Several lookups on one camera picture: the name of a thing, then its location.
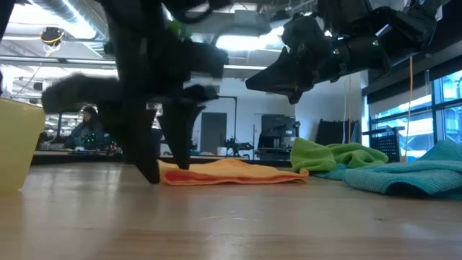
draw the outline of yellow cup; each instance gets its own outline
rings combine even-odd
[[[0,192],[24,185],[44,126],[42,108],[0,98]]]

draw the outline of blue towel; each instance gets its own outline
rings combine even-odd
[[[462,145],[439,141],[415,162],[337,170],[315,176],[343,180],[356,189],[392,196],[434,196],[462,199]]]

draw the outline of doorway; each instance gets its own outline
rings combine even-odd
[[[226,142],[226,113],[203,112],[201,120],[201,152],[217,153]]]

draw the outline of machine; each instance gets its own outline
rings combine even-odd
[[[221,78],[228,62],[225,51],[180,39],[168,30],[162,4],[177,21],[191,24],[230,0],[209,0],[209,8],[197,17],[186,16],[186,11],[206,0],[95,1],[107,15],[118,79],[84,75],[62,79],[43,93],[43,108],[46,113],[63,113],[79,110],[80,103],[96,104],[108,133],[144,177],[158,183],[158,154],[150,134],[155,110],[147,109],[147,103],[162,103],[162,131],[178,166],[188,168],[193,123],[202,104],[217,98],[217,93],[201,85],[183,88],[183,83],[191,72]],[[14,0],[2,1],[1,37],[13,4]],[[411,0],[405,10],[396,11],[372,10],[368,0],[318,0],[315,14],[297,14],[284,26],[282,40],[287,47],[274,64],[248,79],[247,87],[286,95],[295,104],[318,82],[334,82],[363,69],[386,74],[430,44],[441,4],[442,0]],[[332,38],[324,35],[316,16]]]

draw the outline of orange cloth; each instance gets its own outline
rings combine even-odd
[[[262,165],[249,165],[241,160],[222,159],[205,164],[192,164],[189,170],[159,161],[160,178],[173,186],[212,185],[218,183],[271,184],[306,183],[308,171],[291,173]]]

